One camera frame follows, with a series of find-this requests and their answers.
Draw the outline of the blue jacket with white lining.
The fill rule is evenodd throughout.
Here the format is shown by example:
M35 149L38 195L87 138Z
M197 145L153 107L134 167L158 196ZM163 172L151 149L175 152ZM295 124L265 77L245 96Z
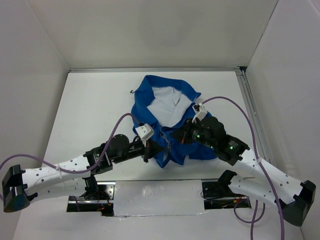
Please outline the blue jacket with white lining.
M170 134L180 128L188 118L193 118L192 106L201 96L200 92L186 81L156 75L146 75L134 92L131 114L133 122L148 124L152 127L153 141L164 148L154 156L157 164L164 168L169 162L183 165L185 158L191 160L214 160L214 150L199 143L182 144Z

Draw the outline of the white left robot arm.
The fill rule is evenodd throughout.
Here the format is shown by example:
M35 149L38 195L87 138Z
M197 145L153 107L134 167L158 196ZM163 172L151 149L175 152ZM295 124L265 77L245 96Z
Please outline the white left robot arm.
M23 169L19 164L13 165L1 183L3 211L18 212L39 200L62 196L92 200L99 193L96 175L137 157L147 163L162 151L164 147L152 139L136 136L130 142L127 136L117 134L83 155L52 166Z

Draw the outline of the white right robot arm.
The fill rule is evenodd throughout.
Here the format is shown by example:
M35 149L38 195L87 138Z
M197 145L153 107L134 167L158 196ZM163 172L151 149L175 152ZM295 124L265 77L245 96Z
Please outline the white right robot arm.
M219 160L233 167L218 179L223 196L246 195L279 208L283 219L300 227L314 203L316 185L282 172L255 155L246 143L226 133L224 125L213 116L193 122L190 118L171 133L182 144L198 143L213 149Z

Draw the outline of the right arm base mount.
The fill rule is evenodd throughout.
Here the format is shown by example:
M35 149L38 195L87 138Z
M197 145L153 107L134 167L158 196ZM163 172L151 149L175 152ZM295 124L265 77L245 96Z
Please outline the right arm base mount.
M205 210L251 208L247 196L233 193L227 186L218 181L203 181L200 196Z

